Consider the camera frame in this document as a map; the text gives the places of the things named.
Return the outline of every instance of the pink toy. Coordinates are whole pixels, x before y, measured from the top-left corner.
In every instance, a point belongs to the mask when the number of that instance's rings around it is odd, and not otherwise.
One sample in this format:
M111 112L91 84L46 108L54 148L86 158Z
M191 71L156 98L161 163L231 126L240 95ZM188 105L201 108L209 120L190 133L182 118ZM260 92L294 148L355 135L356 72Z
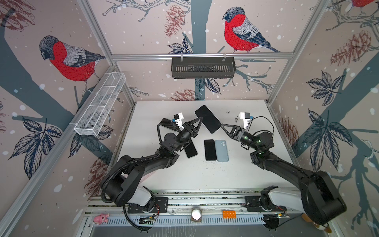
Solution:
M100 214L94 218L94 223L100 225L102 223L108 223L109 214Z

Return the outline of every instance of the white wire mesh basket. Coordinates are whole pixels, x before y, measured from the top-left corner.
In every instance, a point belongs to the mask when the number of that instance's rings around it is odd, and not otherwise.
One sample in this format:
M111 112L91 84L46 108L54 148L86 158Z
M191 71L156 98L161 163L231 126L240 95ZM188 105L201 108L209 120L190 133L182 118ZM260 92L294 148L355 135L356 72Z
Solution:
M121 72L109 74L74 128L79 135L97 136L99 134L125 81L125 75Z

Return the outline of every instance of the bird's tail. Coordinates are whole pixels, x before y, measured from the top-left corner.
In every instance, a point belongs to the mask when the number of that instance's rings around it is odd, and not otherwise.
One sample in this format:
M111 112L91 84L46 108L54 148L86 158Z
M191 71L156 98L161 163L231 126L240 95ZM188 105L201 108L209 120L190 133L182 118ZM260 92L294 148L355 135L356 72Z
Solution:
M275 53L281 53L279 50L276 50L276 49L274 49L274 48L271 47L271 46L266 46L266 48L268 48L268 49L274 51Z

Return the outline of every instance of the white table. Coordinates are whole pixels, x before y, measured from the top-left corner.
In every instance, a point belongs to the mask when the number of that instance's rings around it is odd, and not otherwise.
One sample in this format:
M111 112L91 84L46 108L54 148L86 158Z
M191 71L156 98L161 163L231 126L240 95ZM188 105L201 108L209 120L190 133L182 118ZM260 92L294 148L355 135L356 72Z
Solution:
M173 115L182 112L184 122L197 116L195 111L206 105L224 124L243 126L239 118L240 112L250 112L253 117L265 116L274 124L264 100L202 100L202 101L143 101L137 102L119 159L124 155L132 158L152 155L159 148L157 124L163 119L173 119ZM271 124L265 118L253 120L250 133L258 130L272 130ZM162 138L173 132L161 126ZM206 161L204 140L226 140L229 161ZM201 125L199 134L192 138L198 155L190 159L184 151L177 152L180 157L176 163L167 168L156 170L147 178L143 177L140 185L152 190L166 191L231 191L236 189L266 188L276 185L282 188L294 187L280 176L262 170L251 163L249 151L243 149L240 143L229 138L223 129L211 134ZM285 145L275 128L275 146L270 149L283 160L292 163Z

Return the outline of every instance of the orange toy brick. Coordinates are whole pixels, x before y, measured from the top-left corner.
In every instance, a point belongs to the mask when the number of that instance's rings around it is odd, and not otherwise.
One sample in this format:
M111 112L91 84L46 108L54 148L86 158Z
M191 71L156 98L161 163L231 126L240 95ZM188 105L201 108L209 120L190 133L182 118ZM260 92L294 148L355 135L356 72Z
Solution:
M224 219L237 219L236 211L222 211Z

